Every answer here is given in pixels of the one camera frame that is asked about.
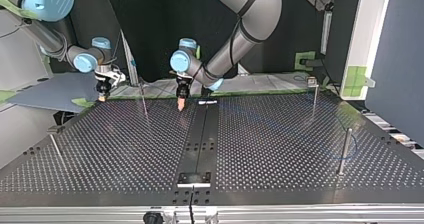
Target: white wall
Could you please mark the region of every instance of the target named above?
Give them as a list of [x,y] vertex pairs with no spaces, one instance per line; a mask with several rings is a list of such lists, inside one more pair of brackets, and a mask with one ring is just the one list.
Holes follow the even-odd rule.
[[[0,10],[0,36],[16,30],[6,10]],[[16,90],[48,77],[36,44],[25,33],[0,39],[0,90]]]
[[0,106],[0,169],[47,136],[55,111]]

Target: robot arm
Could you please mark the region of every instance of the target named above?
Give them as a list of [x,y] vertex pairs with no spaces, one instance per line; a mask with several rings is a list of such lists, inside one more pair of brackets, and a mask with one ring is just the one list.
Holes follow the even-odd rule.
[[111,53],[110,41],[103,37],[92,40],[92,47],[84,49],[70,45],[66,38],[54,30],[43,25],[38,20],[59,21],[65,18],[72,9],[74,0],[9,0],[11,4],[22,8],[29,17],[24,18],[9,12],[10,18],[22,31],[34,40],[43,52],[60,61],[65,60],[83,73],[95,71],[98,80],[96,86],[99,92],[99,100],[104,101],[112,87],[126,80],[116,68]]
[[171,67],[177,73],[191,76],[206,88],[217,90],[222,76],[238,63],[255,45],[262,43],[274,32],[280,20],[282,0],[220,0],[237,13],[237,27],[218,53],[205,65],[196,59],[190,48],[193,40],[180,41],[180,49],[171,58]]

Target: white panel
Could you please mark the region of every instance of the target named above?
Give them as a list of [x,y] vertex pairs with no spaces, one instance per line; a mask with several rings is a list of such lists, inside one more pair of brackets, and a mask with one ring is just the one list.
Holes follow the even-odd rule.
[[0,107],[0,168],[46,137],[55,111],[4,105]]
[[[16,30],[6,10],[0,11],[0,36]],[[22,31],[0,39],[0,90],[16,90],[48,77],[36,44]]]
[[[349,54],[344,72],[342,90],[344,89],[349,66],[366,66],[367,77],[371,77],[377,46],[380,41],[384,17],[389,0],[360,0],[350,43]],[[365,100],[368,88],[362,90],[360,97],[346,97],[344,100]]]

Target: perforated metal table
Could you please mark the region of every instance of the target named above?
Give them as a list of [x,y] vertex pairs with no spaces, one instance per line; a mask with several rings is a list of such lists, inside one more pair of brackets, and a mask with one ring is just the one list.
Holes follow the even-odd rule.
[[[0,223],[11,218],[2,214],[21,213],[20,207],[44,213],[57,207],[183,213],[188,206],[200,213],[242,207],[239,213],[265,220],[254,210],[273,210],[275,219],[293,205],[396,217],[414,210],[412,219],[424,221],[424,162],[347,103],[320,94],[314,107],[308,93],[217,101],[202,106],[192,100],[178,112],[175,100],[149,100],[147,116],[139,100],[96,105],[56,137],[61,153],[46,138],[0,171]],[[354,141],[340,176],[347,128]],[[210,187],[178,188],[181,173],[210,173]],[[375,220],[364,213],[360,220]]]

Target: vertical metal post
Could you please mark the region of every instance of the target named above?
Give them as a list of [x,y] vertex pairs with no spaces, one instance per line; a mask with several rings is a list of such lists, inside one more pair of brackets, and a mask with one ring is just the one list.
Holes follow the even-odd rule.
[[57,155],[59,155],[60,159],[63,161],[62,153],[60,152],[59,146],[57,145],[56,139],[54,138],[53,134],[50,134],[50,139],[52,140],[54,149],[57,152]]
[[343,153],[340,159],[340,166],[338,170],[339,175],[344,175],[343,170],[346,163],[346,157],[349,151],[349,146],[350,146],[350,143],[352,142],[352,132],[353,132],[352,128],[348,128],[346,131],[345,141],[343,145]]
[[314,96],[314,108],[315,108],[315,106],[317,104],[318,91],[319,91],[319,85],[316,85],[316,87],[315,87],[315,96]]

